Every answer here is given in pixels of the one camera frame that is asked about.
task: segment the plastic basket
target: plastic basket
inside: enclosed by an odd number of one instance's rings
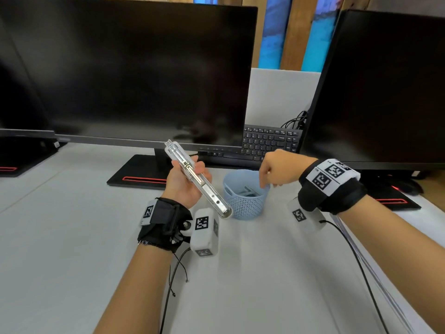
[[[270,185],[262,189],[259,187],[259,173],[252,170],[236,170],[224,177],[224,200],[233,209],[232,217],[240,220],[249,220],[258,216],[264,207]],[[241,192],[249,186],[260,194],[258,197],[243,197],[235,192]]]

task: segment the monitor base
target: monitor base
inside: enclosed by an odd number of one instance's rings
[[[377,175],[362,175],[360,181],[366,186],[368,195],[391,211],[420,210],[421,206]]]
[[[135,154],[108,181],[110,186],[165,190],[171,159],[164,149],[154,149],[155,156]]]
[[[0,177],[18,177],[57,152],[55,140],[0,138]]]

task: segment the left hand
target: left hand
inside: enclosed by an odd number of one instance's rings
[[[188,209],[192,208],[199,198],[203,195],[200,190],[193,184],[181,171],[181,165],[178,161],[171,162],[173,168],[167,177],[165,191],[161,197],[172,199]],[[212,175],[204,165],[204,162],[195,163],[194,171],[196,174],[203,174],[209,182],[212,182]]]

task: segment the black keyboard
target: black keyboard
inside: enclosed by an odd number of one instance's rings
[[[242,149],[209,147],[199,151],[199,160],[206,165],[259,169],[266,152],[283,149],[297,152],[302,130],[274,128],[262,125],[245,125]]]

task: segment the black monitor screen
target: black monitor screen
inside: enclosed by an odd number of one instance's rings
[[[1,20],[0,101],[0,129],[49,130],[38,96]]]
[[[257,8],[1,0],[57,134],[241,146]]]
[[[445,164],[445,19],[341,13],[300,152],[359,169]]]

